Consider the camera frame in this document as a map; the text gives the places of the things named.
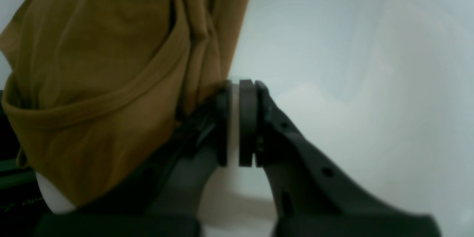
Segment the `left gripper black image-right right finger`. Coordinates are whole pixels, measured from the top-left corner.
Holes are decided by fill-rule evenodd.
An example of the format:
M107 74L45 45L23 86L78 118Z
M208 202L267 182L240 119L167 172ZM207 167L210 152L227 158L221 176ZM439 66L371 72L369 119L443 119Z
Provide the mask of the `left gripper black image-right right finger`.
M278 220L273 237L440 237L429 215L361 188L308 141L261 81L239 82L239 165L264 169Z

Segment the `left gripper black image-right left finger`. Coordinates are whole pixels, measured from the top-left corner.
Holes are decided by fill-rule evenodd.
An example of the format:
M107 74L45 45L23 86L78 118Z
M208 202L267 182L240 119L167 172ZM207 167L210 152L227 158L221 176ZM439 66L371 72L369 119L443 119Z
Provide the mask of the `left gripper black image-right left finger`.
M47 215L37 237L199 237L204 187L227 166L232 83L198 108L122 183L76 211Z

